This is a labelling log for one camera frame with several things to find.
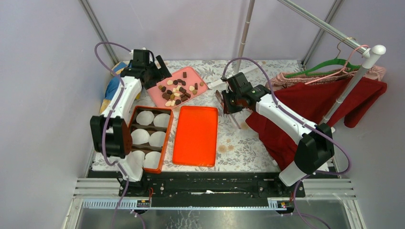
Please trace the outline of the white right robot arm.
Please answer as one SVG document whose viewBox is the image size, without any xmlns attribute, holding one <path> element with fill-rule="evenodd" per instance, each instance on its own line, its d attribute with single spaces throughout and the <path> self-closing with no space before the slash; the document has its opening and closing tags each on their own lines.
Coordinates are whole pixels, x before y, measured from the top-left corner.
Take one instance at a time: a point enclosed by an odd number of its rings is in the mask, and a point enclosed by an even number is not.
<svg viewBox="0 0 405 229">
<path fill-rule="evenodd" d="M 293 184 L 314 173 L 334 156 L 331 128 L 327 124 L 317 125 L 298 115 L 265 86 L 253 87 L 242 72 L 222 76 L 220 80 L 228 86 L 221 92 L 225 114 L 249 108 L 273 122 L 297 146 L 293 161 L 279 173 L 279 180 L 274 183 L 276 194 L 287 196 L 293 190 Z"/>
</svg>

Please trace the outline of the orange chocolate box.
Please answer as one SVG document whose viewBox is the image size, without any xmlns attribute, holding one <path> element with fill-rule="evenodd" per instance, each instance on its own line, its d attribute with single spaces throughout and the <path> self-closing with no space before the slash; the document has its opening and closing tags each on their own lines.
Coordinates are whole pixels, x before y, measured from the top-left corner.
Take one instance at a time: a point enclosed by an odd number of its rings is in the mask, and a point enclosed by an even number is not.
<svg viewBox="0 0 405 229">
<path fill-rule="evenodd" d="M 173 121 L 169 108 L 136 106 L 129 125 L 130 155 L 147 173 L 162 172 Z"/>
</svg>

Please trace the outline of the orange box lid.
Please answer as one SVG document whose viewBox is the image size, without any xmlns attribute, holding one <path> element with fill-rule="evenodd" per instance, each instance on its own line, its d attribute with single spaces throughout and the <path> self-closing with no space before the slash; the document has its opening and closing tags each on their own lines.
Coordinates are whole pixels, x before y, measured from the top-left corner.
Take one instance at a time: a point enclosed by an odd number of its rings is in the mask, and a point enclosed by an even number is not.
<svg viewBox="0 0 405 229">
<path fill-rule="evenodd" d="M 213 167 L 217 131 L 216 107 L 183 106 L 176 128 L 172 162 L 184 166 Z"/>
</svg>

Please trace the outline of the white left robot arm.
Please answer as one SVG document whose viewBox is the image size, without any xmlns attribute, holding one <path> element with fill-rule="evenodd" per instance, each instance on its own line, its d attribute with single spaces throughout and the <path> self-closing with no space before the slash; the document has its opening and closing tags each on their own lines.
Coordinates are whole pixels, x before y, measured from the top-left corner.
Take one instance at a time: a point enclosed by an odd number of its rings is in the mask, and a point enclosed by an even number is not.
<svg viewBox="0 0 405 229">
<path fill-rule="evenodd" d="M 136 196 L 148 191 L 147 181 L 141 179 L 143 167 L 132 154 L 133 140 L 130 133 L 133 102 L 143 89 L 156 86 L 170 78 L 161 56 L 155 56 L 145 48 L 134 49 L 132 58 L 120 74 L 110 104 L 105 110 L 90 119 L 94 148 L 102 153 L 108 166 L 117 166 L 123 179 L 129 181 L 130 190 Z"/>
</svg>

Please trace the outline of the pink tray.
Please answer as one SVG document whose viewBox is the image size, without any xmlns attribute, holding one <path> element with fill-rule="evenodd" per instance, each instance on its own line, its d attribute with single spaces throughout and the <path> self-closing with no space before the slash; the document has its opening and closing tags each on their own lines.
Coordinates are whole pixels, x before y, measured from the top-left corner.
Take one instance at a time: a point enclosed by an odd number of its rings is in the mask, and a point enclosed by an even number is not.
<svg viewBox="0 0 405 229">
<path fill-rule="evenodd" d="M 183 78 L 182 73 L 186 72 L 187 77 Z M 167 81 L 172 80 L 172 85 L 167 85 Z M 171 78 L 164 79 L 156 86 L 147 90 L 152 101 L 160 108 L 175 108 L 182 103 L 188 102 L 208 90 L 207 84 L 192 67 L 182 68 L 172 73 Z"/>
</svg>

